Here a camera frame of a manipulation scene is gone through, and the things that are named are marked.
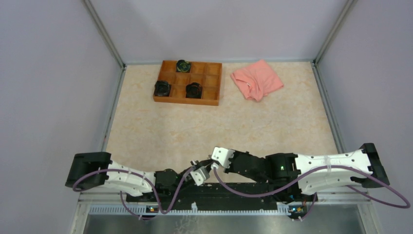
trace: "green object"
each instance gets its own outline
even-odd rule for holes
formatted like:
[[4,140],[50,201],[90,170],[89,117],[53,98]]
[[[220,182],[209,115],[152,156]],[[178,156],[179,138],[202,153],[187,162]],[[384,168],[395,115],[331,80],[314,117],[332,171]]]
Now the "green object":
[[191,63],[183,59],[176,62],[176,72],[189,72],[191,70]]

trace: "wooden tray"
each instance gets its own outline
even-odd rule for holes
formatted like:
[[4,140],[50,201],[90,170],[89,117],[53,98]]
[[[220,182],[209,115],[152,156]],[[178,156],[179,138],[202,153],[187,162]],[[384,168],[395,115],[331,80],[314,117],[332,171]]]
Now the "wooden tray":
[[[162,62],[158,80],[167,81],[172,85],[169,97],[153,95],[157,102],[171,102],[195,105],[218,106],[221,88],[222,63],[215,62],[190,62],[189,73],[175,72],[176,62],[165,60]],[[201,98],[187,98],[185,88],[192,82],[202,86]]]

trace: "beige marble tabletop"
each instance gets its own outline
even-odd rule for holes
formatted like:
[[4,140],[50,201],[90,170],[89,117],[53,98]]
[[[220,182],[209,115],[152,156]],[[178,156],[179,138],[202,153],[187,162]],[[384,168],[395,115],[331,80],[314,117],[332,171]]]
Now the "beige marble tabletop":
[[[215,146],[275,153],[336,154],[336,146],[309,62],[270,62],[284,87],[260,102],[245,100],[229,75],[248,63],[224,63],[219,106],[154,102],[160,65],[127,66],[106,151],[141,171],[204,160]],[[236,174],[226,182],[250,182]],[[217,182],[214,175],[208,182]]]

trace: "white wall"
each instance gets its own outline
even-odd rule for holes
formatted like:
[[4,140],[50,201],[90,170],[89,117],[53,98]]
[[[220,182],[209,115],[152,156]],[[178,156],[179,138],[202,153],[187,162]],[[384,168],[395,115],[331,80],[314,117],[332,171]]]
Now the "white wall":
[[313,59],[346,0],[92,0],[126,63]]
[[[375,143],[391,185],[413,202],[413,1],[358,1],[320,69],[346,148]],[[412,233],[411,209],[374,206],[383,233]]]
[[2,1],[0,233],[69,231],[64,183],[98,150],[119,74],[80,0]]

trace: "folded towel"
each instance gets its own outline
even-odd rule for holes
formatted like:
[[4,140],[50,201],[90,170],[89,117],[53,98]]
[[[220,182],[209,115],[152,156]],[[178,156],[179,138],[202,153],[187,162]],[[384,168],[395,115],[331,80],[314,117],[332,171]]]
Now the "folded towel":
[[263,59],[236,70],[231,78],[247,100],[260,101],[284,86],[277,73]]

